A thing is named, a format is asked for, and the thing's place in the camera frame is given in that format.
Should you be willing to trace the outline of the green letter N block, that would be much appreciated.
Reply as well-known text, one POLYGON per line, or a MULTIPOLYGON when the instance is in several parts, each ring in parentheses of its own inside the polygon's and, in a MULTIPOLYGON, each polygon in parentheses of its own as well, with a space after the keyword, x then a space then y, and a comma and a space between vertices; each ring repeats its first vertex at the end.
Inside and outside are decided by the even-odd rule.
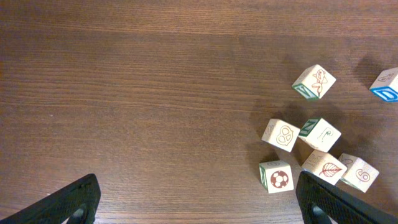
POLYGON ((298 137, 311 148, 328 152, 341 133, 323 118, 310 118, 301 128, 298 137))

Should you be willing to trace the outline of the blue letter D block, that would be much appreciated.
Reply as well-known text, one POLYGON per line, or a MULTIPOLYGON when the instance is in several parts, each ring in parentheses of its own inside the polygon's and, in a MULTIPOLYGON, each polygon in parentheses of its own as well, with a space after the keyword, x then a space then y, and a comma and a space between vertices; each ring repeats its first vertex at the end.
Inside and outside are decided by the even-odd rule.
POLYGON ((369 90, 385 102, 397 102, 397 67, 382 71, 369 90))

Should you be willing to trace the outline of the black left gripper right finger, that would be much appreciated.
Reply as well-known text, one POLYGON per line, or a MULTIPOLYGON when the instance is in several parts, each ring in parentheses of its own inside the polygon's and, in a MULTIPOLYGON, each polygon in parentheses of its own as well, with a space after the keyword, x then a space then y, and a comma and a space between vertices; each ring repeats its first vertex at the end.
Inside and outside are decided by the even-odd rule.
POLYGON ((310 172, 299 175, 296 196, 303 221, 317 223, 397 223, 397 218, 347 194, 310 172))

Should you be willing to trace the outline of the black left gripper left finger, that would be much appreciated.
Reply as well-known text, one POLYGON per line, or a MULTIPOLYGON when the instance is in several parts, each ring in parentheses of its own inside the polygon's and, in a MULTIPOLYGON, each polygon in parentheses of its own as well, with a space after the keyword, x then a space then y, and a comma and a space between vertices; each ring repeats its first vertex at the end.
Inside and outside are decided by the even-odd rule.
POLYGON ((101 191, 94 174, 88 174, 42 200, 1 220, 1 223, 95 222, 101 191))

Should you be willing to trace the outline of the pretzel picture wooden block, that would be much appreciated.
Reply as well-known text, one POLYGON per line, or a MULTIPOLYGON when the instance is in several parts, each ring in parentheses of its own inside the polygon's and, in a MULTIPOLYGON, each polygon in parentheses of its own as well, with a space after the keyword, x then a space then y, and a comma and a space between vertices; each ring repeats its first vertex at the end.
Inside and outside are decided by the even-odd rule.
POLYGON ((299 132, 299 128, 281 119, 270 119, 261 140, 279 149, 291 152, 299 132))

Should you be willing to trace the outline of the soccer ball picture block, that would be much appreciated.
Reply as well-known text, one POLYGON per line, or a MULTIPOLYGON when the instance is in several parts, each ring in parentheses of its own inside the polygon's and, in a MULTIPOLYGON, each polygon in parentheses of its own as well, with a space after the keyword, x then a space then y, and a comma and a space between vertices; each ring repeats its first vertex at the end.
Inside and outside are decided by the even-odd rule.
POLYGON ((292 170, 284 161, 270 161, 259 164, 261 184, 269 194, 294 189, 292 170))

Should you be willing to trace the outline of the number six wooden block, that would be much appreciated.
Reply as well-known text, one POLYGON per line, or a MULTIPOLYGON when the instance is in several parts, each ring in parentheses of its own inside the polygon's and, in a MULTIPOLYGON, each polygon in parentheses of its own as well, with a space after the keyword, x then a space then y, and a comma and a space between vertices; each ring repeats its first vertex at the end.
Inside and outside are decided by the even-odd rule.
POLYGON ((340 180, 364 193, 379 175, 376 168, 360 157, 342 153, 338 160, 347 167, 340 180))

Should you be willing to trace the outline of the leaf picture wooden block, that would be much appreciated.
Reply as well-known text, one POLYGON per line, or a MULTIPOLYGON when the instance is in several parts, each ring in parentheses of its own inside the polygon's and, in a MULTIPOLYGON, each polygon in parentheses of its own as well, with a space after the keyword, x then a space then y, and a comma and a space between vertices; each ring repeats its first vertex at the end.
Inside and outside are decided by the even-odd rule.
POLYGON ((302 164, 302 169, 335 185, 348 168, 327 152, 314 150, 302 164))

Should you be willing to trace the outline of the goldfish picture wooden block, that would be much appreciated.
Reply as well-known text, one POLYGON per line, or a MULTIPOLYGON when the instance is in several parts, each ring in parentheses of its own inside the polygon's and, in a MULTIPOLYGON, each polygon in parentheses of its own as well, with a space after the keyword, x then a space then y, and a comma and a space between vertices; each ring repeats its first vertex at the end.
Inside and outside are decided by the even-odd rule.
POLYGON ((306 68, 292 84, 292 88, 306 100, 319 100, 336 82, 336 78, 321 65, 306 68))

